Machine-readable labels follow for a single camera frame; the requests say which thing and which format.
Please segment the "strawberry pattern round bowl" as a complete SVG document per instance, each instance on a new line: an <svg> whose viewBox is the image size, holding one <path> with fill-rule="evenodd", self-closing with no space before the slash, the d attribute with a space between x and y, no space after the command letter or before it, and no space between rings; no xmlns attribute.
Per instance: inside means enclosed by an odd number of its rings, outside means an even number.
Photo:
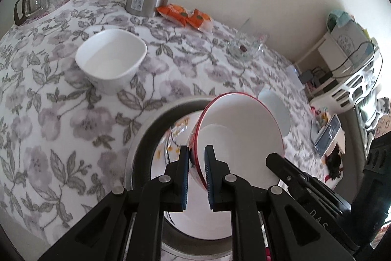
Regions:
<svg viewBox="0 0 391 261"><path fill-rule="evenodd" d="M251 185L267 189L280 178L266 167L266 158L284 157L282 133L276 119L257 98L246 93L224 93L202 111L187 140L191 150L190 173L206 188L204 150L213 146L217 160Z"/></svg>

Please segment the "pale blue round bowl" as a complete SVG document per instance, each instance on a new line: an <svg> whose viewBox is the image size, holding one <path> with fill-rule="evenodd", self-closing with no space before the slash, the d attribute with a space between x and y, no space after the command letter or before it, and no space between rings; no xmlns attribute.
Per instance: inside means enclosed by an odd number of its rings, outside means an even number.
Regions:
<svg viewBox="0 0 391 261"><path fill-rule="evenodd" d="M282 136L287 136L291 128L290 112L281 98L271 90L262 90L258 95L258 100L272 113Z"/></svg>

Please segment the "white square bowl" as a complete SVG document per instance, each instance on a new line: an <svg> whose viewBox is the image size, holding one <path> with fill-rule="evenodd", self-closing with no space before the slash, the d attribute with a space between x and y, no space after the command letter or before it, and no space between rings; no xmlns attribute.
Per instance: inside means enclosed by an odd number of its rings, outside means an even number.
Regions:
<svg viewBox="0 0 391 261"><path fill-rule="evenodd" d="M98 91L115 95L130 83L146 54L141 38L112 28L86 40L77 49L75 61Z"/></svg>

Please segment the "white floral plate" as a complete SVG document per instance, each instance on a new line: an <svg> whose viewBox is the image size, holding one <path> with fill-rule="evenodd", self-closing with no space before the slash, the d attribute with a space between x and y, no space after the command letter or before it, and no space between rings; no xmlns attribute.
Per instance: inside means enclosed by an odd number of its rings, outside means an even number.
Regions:
<svg viewBox="0 0 391 261"><path fill-rule="evenodd" d="M156 147L151 167L151 178L164 173L170 162L176 161L180 147L187 144L192 129L201 113L190 113L176 121L163 135ZM231 236L228 212L214 213L209 208L206 188L200 187L189 172L187 206L182 213L166 213L165 217L181 233L204 240Z"/></svg>

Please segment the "blue box on shelf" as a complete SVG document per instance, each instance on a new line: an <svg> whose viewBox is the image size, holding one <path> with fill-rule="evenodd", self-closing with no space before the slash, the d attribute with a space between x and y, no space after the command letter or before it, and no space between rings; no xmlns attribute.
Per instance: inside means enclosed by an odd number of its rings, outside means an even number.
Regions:
<svg viewBox="0 0 391 261"><path fill-rule="evenodd" d="M331 146L340 130L341 122L339 117L334 114L315 136L314 149L319 157L323 157L326 154L327 149Z"/></svg>

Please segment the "white plastic basket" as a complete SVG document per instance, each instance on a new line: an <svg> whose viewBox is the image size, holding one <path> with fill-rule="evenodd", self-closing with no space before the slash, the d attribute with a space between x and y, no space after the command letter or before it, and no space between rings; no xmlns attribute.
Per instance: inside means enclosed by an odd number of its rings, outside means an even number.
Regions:
<svg viewBox="0 0 391 261"><path fill-rule="evenodd" d="M314 91L309 104L315 109L326 108L332 114L352 109L376 87L382 63L380 50L375 50L356 70L336 76L330 74L327 81Z"/></svg>

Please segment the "white power adapter box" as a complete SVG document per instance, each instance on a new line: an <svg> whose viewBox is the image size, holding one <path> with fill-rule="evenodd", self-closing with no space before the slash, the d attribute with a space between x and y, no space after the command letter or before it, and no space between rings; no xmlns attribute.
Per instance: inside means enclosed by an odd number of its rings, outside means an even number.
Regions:
<svg viewBox="0 0 391 261"><path fill-rule="evenodd" d="M298 71L294 65L290 65L286 68L286 75L297 90L302 91L305 89L305 85L300 81Z"/></svg>

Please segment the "floral grey tablecloth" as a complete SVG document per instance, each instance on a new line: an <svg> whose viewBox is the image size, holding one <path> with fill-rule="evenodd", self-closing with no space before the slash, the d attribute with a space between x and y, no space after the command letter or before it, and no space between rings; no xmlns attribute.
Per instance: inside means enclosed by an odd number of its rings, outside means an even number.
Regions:
<svg viewBox="0 0 391 261"><path fill-rule="evenodd" d="M137 74L116 95L96 90L77 66L79 46L120 28L146 42ZM312 112L288 76L289 61L265 49L243 63L226 47L235 29L209 34L128 14L125 0L71 0L55 15L11 27L1 39L1 212L54 244L124 177L131 142L167 103L189 95L273 90L288 108L285 155L324 180L309 137Z"/></svg>

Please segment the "white shelf unit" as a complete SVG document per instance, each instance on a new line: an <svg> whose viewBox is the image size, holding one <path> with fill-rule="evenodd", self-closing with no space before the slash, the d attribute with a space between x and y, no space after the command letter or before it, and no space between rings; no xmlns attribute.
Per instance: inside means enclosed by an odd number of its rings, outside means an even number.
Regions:
<svg viewBox="0 0 391 261"><path fill-rule="evenodd" d="M342 75L346 58L337 41L330 33L325 33L294 65L300 74L310 70L314 76L321 78L331 71L331 76L338 77Z"/></svg>

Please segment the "glass ashtray dish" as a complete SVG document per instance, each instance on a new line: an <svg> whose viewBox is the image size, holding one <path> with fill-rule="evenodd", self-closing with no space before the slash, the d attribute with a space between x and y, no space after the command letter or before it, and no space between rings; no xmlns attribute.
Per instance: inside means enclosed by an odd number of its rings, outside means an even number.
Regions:
<svg viewBox="0 0 391 261"><path fill-rule="evenodd" d="M258 58L264 51L265 43L260 38L234 38L227 49L235 59L249 62Z"/></svg>

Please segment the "clear glass mug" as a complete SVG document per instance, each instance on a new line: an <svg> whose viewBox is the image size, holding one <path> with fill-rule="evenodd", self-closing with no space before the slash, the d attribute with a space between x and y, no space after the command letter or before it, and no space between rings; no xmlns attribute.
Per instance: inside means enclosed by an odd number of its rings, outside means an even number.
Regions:
<svg viewBox="0 0 391 261"><path fill-rule="evenodd" d="M268 35L260 28L252 18L248 18L238 30L237 36L240 41L246 43L262 43L268 40Z"/></svg>

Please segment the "orange snack packet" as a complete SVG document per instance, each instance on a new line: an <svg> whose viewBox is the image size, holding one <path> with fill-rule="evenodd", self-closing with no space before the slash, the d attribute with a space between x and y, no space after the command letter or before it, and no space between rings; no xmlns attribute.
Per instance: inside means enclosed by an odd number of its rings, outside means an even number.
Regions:
<svg viewBox="0 0 391 261"><path fill-rule="evenodd" d="M201 33L211 34L213 31L213 20L204 12L195 9L193 14L186 19L187 24L200 31Z"/></svg>
<svg viewBox="0 0 391 261"><path fill-rule="evenodd" d="M156 8L158 14L178 26L185 27L189 16L187 10L179 5L168 4Z"/></svg>

